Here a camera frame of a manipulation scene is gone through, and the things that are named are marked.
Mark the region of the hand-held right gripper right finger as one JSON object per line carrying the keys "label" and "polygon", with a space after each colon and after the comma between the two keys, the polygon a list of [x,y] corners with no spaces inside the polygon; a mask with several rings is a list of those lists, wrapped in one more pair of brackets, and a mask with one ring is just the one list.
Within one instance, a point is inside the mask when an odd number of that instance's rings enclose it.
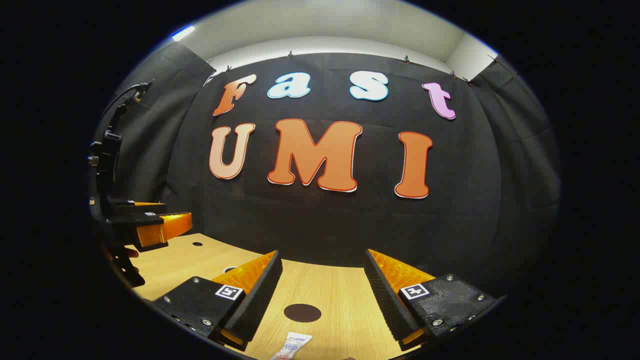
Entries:
{"label": "hand-held right gripper right finger", "polygon": [[433,276],[373,249],[365,275],[393,339],[402,350],[434,347],[477,323],[498,299],[461,276]]}

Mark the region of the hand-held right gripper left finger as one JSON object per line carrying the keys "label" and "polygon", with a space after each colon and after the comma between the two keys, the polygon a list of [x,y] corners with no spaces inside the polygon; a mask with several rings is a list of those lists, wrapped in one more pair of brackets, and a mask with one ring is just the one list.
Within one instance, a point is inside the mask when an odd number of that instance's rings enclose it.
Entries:
{"label": "hand-held right gripper left finger", "polygon": [[201,337],[244,351],[258,331],[281,275],[281,256],[274,250],[213,279],[192,276],[152,303]]}

